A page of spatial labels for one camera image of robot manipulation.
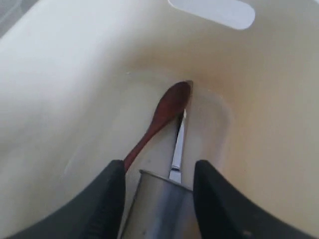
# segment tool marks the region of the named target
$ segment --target wooden spoon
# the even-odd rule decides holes
[[[175,117],[180,115],[187,106],[191,94],[191,86],[188,82],[178,82],[170,87],[159,101],[153,115],[152,122],[138,144],[124,159],[125,172],[148,143],[148,141],[158,133],[164,126],[170,123]]]

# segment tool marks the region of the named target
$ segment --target white plastic container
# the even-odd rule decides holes
[[[163,92],[184,79],[195,83],[184,183],[196,160],[210,160],[252,201],[319,237],[319,5],[243,2],[202,11],[190,0],[41,0],[4,35],[0,237],[124,158]],[[167,176],[174,129],[127,175],[127,206],[140,168]]]

